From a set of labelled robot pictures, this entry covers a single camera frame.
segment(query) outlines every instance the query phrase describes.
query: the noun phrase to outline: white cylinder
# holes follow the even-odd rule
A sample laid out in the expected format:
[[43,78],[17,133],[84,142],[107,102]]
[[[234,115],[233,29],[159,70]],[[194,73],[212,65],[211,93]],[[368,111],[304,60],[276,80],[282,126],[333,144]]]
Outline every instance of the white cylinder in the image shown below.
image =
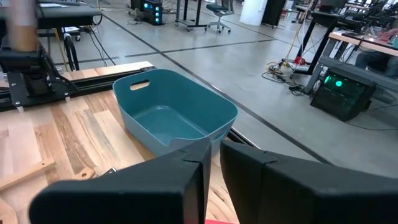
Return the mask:
[[266,5],[267,0],[245,0],[239,21],[247,25],[259,26],[266,10]]

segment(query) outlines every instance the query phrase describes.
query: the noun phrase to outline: person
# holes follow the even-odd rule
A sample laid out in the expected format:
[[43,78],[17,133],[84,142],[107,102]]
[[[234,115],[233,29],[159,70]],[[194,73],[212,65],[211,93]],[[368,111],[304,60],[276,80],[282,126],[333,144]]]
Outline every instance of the person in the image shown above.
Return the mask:
[[[390,36],[396,34],[398,34],[398,28],[393,28],[385,33],[382,33],[381,35],[382,37],[388,39]],[[369,64],[378,62],[387,63],[384,76],[398,78],[398,57],[393,55],[385,54],[375,50],[361,52],[356,58],[355,66],[366,69]]]

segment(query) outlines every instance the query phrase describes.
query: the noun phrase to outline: bin handle hole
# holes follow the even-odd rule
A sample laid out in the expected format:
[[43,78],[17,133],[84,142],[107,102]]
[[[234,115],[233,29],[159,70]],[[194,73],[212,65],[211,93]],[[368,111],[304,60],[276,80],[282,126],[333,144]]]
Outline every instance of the bin handle hole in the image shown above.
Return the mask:
[[147,87],[149,85],[149,80],[143,80],[136,83],[131,84],[130,90],[139,90],[141,88]]

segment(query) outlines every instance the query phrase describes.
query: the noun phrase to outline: teal plastic bin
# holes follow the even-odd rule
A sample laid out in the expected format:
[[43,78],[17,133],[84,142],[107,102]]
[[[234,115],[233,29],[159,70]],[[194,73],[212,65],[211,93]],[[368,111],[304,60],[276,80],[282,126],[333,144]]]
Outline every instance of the teal plastic bin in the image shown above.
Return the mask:
[[232,102],[171,70],[121,78],[113,90],[126,129],[156,156],[202,140],[215,155],[238,115]]

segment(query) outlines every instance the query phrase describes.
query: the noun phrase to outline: concrete floor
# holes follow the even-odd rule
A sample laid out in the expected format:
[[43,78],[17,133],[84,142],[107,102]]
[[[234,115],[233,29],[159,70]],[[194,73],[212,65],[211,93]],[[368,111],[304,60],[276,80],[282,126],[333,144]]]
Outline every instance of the concrete floor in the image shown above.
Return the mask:
[[[291,19],[281,21],[278,29],[247,26],[239,22],[241,6],[235,4],[236,14],[223,21],[232,28],[230,34],[217,34],[214,28],[187,32],[183,25],[175,27],[174,15],[164,16],[164,26],[129,25],[127,20],[132,16],[122,8],[125,3],[111,2],[112,12],[104,12],[97,35],[116,64],[147,60],[157,68],[175,70],[217,91],[239,107],[234,128],[263,150],[398,177],[397,131],[350,126],[311,107],[306,96],[294,96],[285,85],[261,78],[267,62],[277,62],[289,51],[299,27]],[[164,4],[176,7],[172,1]],[[205,4],[200,22],[216,21]],[[197,2],[189,1],[188,17],[195,17],[196,6]],[[321,39],[325,28],[316,26],[316,30],[314,43]],[[295,41],[290,58],[297,53],[300,41]],[[82,34],[75,45],[81,69],[104,66],[88,34]],[[55,40],[51,40],[50,48],[55,63],[62,64]],[[313,53],[310,49],[305,54],[307,61]],[[376,129],[397,128],[391,126],[398,121],[396,112],[393,107],[363,113],[350,123]]]

